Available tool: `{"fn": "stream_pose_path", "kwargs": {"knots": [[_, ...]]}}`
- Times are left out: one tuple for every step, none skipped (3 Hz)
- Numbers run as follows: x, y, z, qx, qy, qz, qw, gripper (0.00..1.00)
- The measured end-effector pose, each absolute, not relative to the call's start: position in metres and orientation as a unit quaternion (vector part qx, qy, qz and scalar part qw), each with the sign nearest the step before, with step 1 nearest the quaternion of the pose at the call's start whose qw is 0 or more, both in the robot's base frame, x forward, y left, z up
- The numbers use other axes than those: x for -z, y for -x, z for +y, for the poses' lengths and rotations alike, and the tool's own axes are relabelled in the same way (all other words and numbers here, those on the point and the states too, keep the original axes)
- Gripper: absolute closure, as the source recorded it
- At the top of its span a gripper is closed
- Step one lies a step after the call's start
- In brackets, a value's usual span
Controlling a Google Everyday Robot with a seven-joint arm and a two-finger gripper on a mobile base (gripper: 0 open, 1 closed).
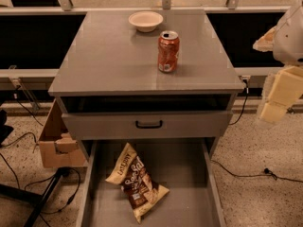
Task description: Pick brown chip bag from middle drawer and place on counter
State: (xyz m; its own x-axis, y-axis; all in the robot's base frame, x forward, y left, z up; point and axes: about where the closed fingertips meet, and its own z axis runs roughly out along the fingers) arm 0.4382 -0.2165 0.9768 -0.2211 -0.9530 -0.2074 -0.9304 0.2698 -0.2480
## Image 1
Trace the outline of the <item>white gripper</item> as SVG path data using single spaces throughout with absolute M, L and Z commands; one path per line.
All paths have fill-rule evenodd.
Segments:
M 303 0 L 296 2 L 279 19 L 276 27 L 269 29 L 256 40 L 253 48 L 260 52 L 273 50 L 274 58 L 286 66 L 264 86 L 265 103 L 259 120 L 277 123 L 303 95 Z

